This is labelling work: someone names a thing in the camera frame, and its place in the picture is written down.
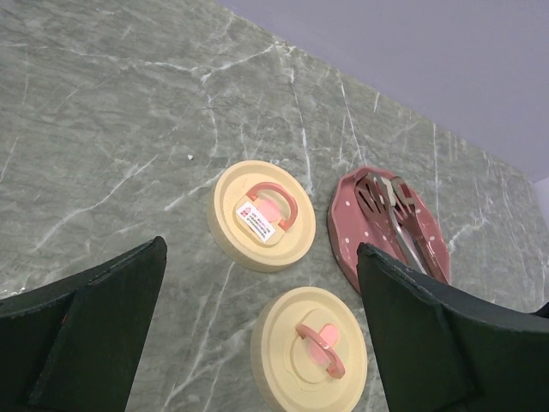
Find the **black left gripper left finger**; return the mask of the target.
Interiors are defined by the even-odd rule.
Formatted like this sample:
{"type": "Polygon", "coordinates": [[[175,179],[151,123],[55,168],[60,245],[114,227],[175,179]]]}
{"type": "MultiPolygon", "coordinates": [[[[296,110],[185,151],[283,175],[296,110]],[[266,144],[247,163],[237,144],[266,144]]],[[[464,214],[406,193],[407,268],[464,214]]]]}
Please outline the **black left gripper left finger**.
{"type": "Polygon", "coordinates": [[[1,301],[3,411],[123,411],[166,270],[157,236],[1,301]]]}

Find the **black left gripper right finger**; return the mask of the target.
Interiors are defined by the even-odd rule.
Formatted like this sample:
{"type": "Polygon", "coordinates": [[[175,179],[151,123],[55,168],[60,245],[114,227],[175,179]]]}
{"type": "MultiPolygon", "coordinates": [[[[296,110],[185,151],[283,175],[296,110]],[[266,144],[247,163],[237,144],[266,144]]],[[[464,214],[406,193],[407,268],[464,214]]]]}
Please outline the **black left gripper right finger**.
{"type": "Polygon", "coordinates": [[[361,299],[391,411],[546,411],[548,307],[518,312],[357,250],[361,299]]]}

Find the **steel food tongs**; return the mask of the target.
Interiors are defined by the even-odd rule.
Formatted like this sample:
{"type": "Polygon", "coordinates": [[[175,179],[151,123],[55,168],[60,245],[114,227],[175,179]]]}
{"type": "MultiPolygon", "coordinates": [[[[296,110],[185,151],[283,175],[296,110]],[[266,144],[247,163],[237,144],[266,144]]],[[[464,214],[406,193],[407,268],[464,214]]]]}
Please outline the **steel food tongs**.
{"type": "Polygon", "coordinates": [[[437,220],[400,176],[368,172],[355,185],[365,218],[382,231],[405,264],[448,284],[450,258],[437,220]]]}

